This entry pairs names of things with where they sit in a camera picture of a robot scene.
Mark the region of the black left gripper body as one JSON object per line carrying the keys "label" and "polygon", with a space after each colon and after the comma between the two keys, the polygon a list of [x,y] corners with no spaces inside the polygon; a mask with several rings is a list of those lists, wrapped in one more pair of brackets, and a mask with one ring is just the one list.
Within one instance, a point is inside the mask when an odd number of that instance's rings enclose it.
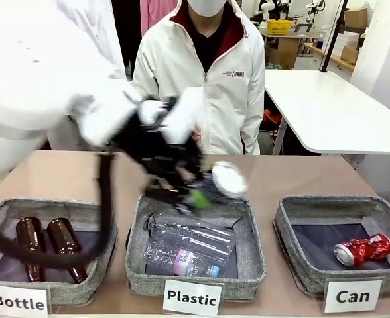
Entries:
{"label": "black left gripper body", "polygon": [[203,155],[192,138],[193,120],[183,99],[144,99],[111,136],[112,145],[143,167],[151,176],[148,185],[192,187],[178,166],[191,172],[201,169]]}

